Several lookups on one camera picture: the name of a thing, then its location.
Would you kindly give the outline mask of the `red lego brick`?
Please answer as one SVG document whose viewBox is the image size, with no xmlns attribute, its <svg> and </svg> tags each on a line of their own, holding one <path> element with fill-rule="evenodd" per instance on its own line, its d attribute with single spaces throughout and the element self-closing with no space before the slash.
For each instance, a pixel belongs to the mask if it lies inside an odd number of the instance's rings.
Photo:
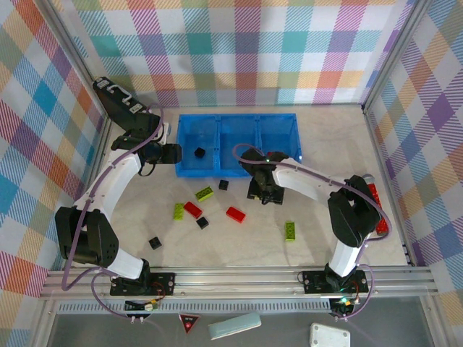
<svg viewBox="0 0 463 347">
<path fill-rule="evenodd" d="M 201 215 L 203 214 L 203 211 L 192 202 L 186 202 L 183 208 L 195 219 L 200 218 Z"/>
<path fill-rule="evenodd" d="M 235 220 L 236 222 L 238 223 L 242 223 L 245 218 L 246 218 L 246 214 L 244 212 L 242 212 L 241 210 L 233 207 L 233 206 L 230 206 L 227 211 L 226 211 L 226 215 Z"/>
</svg>

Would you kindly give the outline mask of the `blue three-compartment plastic bin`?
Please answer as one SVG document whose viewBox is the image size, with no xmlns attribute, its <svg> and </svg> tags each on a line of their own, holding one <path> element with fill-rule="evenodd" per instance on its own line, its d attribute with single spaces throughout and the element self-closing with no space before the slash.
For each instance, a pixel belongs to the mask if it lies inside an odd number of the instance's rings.
<svg viewBox="0 0 463 347">
<path fill-rule="evenodd" d="M 177 127 L 182 161 L 176 174 L 182 178 L 246 177 L 233 156 L 235 145 L 244 143 L 265 154 L 279 151 L 302 161 L 297 117 L 294 113 L 182 114 Z M 203 158 L 195 150 L 205 149 Z"/>
</svg>

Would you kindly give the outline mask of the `red cylinder with grey cap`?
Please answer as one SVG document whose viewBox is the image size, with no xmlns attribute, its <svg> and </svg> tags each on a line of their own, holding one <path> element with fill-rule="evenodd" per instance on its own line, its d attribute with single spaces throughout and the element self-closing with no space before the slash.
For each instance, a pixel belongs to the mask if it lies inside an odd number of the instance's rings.
<svg viewBox="0 0 463 347">
<path fill-rule="evenodd" d="M 380 197 L 378 195 L 378 190 L 376 188 L 376 185 L 375 185 L 375 178 L 373 175 L 371 174 L 365 174 L 363 176 L 363 179 L 365 180 L 371 194 L 373 195 L 373 198 L 375 200 L 375 203 L 381 207 L 381 201 L 380 201 Z M 380 222 L 378 223 L 378 225 L 376 226 L 376 233 L 378 236 L 386 236 L 388 234 L 388 225 L 386 223 L 386 221 L 384 220 L 384 218 L 381 218 Z"/>
</svg>

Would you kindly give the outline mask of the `perforated metal strip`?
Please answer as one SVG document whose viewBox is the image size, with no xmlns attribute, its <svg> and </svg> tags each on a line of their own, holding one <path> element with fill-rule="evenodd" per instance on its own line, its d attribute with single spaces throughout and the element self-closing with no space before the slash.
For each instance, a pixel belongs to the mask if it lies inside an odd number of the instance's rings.
<svg viewBox="0 0 463 347">
<path fill-rule="evenodd" d="M 260 300 L 170 300 L 154 305 L 152 309 L 134 307 L 125 301 L 115 301 L 107 305 L 119 313 L 168 314 L 168 313 L 293 313 L 293 312 L 331 312 L 328 299 L 260 299 Z"/>
</svg>

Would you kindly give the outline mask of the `pale grey-blue bar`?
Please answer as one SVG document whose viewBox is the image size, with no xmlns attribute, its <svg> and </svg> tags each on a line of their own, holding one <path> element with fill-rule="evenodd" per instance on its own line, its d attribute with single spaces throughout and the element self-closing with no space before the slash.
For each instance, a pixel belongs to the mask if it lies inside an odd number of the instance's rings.
<svg viewBox="0 0 463 347">
<path fill-rule="evenodd" d="M 261 326 L 261 318 L 257 313 L 244 314 L 208 326 L 211 340 L 242 333 Z"/>
</svg>

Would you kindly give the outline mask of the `red triangle sign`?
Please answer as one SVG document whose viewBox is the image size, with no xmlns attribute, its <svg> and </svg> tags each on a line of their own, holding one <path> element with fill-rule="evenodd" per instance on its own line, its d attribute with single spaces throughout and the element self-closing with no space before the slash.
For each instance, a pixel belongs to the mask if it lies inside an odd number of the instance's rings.
<svg viewBox="0 0 463 347">
<path fill-rule="evenodd" d="M 182 323 L 182 327 L 184 328 L 185 333 L 188 334 L 200 319 L 200 316 L 195 314 L 179 314 L 179 319 Z"/>
</svg>

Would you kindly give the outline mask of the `white square box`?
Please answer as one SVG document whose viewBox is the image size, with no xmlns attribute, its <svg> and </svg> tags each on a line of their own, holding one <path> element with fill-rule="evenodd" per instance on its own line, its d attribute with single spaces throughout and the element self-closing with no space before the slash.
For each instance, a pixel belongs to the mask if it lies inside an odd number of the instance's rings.
<svg viewBox="0 0 463 347">
<path fill-rule="evenodd" d="M 350 332 L 314 322 L 310 326 L 310 347 L 350 347 Z"/>
</svg>

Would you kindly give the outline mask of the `aluminium side rail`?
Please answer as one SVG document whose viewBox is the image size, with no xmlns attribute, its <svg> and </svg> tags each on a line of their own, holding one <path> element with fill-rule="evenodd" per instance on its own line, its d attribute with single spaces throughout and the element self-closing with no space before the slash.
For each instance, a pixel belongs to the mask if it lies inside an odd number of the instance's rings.
<svg viewBox="0 0 463 347">
<path fill-rule="evenodd" d="M 108 144 L 109 137 L 111 135 L 112 130 L 112 121 L 109 118 L 106 118 L 103 127 L 101 130 L 101 136 L 98 141 L 97 149 L 94 152 L 94 156 L 92 159 L 92 163 L 90 166 L 90 170 L 88 173 L 88 177 L 86 179 L 84 187 L 77 193 L 77 199 L 81 198 L 87 189 L 91 186 L 97 175 L 101 170 L 101 166 L 105 161 L 106 156 L 106 147 Z"/>
<path fill-rule="evenodd" d="M 380 241 L 373 242 L 369 249 L 374 250 L 373 254 L 382 254 L 386 257 L 387 265 L 412 266 L 416 265 L 416 259 L 413 251 L 409 246 L 409 237 L 404 230 L 404 223 L 399 211 L 396 198 L 388 176 L 386 164 L 381 155 L 381 148 L 376 138 L 373 123 L 367 111 L 362 109 L 362 116 L 365 126 L 372 142 L 372 149 L 375 155 L 375 161 L 378 166 L 378 173 L 374 174 L 377 179 L 376 187 L 378 189 L 381 204 L 384 212 L 391 222 L 391 230 L 388 236 Z"/>
</svg>

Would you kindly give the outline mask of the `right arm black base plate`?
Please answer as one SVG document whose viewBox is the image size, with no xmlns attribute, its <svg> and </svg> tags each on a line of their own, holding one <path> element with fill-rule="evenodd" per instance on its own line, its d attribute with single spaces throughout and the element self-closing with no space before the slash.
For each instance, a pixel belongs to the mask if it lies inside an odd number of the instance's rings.
<svg viewBox="0 0 463 347">
<path fill-rule="evenodd" d="M 355 270 L 346 277 L 324 270 L 302 271 L 301 282 L 305 294 L 366 294 L 369 291 L 363 270 Z"/>
</svg>

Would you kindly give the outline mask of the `aluminium front rail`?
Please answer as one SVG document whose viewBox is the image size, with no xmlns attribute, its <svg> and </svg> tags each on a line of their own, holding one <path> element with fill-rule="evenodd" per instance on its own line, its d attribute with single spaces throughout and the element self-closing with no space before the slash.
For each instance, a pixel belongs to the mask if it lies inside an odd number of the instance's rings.
<svg viewBox="0 0 463 347">
<path fill-rule="evenodd" d="M 319 267 L 154 267 L 155 273 L 175 273 L 168 299 L 280 299 L 342 294 L 305 294 L 302 271 Z M 376 266 L 365 270 L 372 297 L 432 296 L 438 293 L 428 267 Z"/>
</svg>

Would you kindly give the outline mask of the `aluminium corner post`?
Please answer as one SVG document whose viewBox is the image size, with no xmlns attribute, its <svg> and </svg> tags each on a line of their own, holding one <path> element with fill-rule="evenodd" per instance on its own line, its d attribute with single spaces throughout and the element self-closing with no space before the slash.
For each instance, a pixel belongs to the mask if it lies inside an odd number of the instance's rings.
<svg viewBox="0 0 463 347">
<path fill-rule="evenodd" d="M 385 55 L 375 78 L 373 79 L 370 87 L 367 89 L 368 93 L 361 102 L 362 113 L 364 116 L 368 115 L 371 106 L 382 93 L 387 79 L 393 72 L 394 67 L 398 64 L 400 58 L 403 56 L 414 32 L 432 3 L 433 0 L 414 0 L 410 5 L 407 16 L 404 18 L 400 31 L 395 35 L 391 44 L 386 44 L 390 47 L 390 50 Z"/>
<path fill-rule="evenodd" d="M 43 15 L 44 20 L 51 28 L 52 33 L 55 35 L 61 49 L 69 59 L 70 64 L 75 68 L 77 75 L 81 79 L 83 85 L 89 92 L 96 108 L 100 111 L 101 115 L 107 119 L 107 113 L 102 106 L 98 96 L 93 89 L 93 77 L 86 66 L 86 63 L 77 49 L 77 46 L 69 33 L 67 26 L 61 18 L 59 12 L 54 8 L 51 0 L 33 0 L 39 12 Z"/>
</svg>

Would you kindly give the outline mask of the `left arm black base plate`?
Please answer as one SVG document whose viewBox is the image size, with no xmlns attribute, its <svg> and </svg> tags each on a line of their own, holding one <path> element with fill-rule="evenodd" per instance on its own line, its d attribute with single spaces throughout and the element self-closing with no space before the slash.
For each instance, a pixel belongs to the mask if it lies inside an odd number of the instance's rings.
<svg viewBox="0 0 463 347">
<path fill-rule="evenodd" d="M 172 296 L 175 273 L 145 273 L 138 279 L 111 280 L 111 296 Z"/>
</svg>

